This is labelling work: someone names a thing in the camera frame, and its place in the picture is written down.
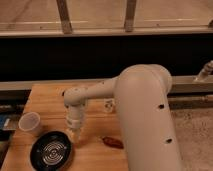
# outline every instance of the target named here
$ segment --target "black wall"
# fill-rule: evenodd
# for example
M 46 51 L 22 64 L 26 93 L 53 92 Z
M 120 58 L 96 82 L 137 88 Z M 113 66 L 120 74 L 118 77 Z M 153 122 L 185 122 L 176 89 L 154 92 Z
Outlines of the black wall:
M 195 75 L 213 59 L 213 34 L 2 38 L 0 81 L 103 78 L 139 63 Z

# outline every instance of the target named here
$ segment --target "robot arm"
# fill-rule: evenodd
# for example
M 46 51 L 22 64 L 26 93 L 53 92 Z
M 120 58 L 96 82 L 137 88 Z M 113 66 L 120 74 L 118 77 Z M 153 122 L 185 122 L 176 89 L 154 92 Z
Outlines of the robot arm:
M 182 171 L 181 157 L 167 100 L 171 75 L 159 65 L 136 65 L 117 78 L 64 94 L 71 120 L 83 120 L 85 99 L 115 98 L 122 139 L 131 171 Z M 68 126 L 75 132 L 82 123 Z

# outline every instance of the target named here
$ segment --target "black plate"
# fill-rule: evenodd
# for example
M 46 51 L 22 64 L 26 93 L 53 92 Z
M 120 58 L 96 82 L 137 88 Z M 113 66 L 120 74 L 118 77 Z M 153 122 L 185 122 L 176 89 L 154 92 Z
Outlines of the black plate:
M 38 171 L 56 171 L 62 167 L 72 151 L 72 143 L 66 134 L 49 132 L 40 137 L 30 153 L 31 164 Z

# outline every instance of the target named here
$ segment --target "plastic cup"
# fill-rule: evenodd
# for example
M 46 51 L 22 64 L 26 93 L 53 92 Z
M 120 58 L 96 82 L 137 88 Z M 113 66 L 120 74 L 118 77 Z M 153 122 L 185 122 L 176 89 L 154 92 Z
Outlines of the plastic cup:
M 20 130 L 36 137 L 41 135 L 43 131 L 40 115 L 36 112 L 29 112 L 22 115 L 18 126 Z

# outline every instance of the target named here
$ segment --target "floor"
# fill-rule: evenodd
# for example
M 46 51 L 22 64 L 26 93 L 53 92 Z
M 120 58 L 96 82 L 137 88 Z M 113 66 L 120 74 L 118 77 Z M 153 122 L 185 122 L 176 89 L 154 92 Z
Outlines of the floor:
M 202 98 L 170 102 L 184 171 L 213 170 L 213 102 L 207 103 Z
M 122 28 L 126 0 L 67 0 L 74 28 Z M 135 27 L 207 25 L 212 0 L 138 0 Z M 1 0 L 0 30 L 60 29 L 56 1 Z

